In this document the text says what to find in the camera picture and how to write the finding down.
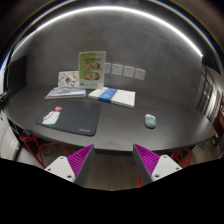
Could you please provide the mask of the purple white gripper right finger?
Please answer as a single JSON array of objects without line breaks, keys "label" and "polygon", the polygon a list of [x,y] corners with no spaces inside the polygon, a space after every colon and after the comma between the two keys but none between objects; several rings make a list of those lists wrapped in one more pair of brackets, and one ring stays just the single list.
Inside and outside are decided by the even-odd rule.
[{"label": "purple white gripper right finger", "polygon": [[137,144],[133,145],[133,156],[143,186],[181,170],[181,167],[168,155],[159,156]]}]

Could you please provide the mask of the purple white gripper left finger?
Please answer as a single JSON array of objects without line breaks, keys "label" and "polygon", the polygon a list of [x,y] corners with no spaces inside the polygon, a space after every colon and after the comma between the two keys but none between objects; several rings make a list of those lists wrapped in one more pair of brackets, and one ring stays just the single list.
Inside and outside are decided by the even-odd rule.
[{"label": "purple white gripper left finger", "polygon": [[45,170],[78,186],[83,186],[94,155],[94,145],[89,145],[68,157],[59,156]]}]

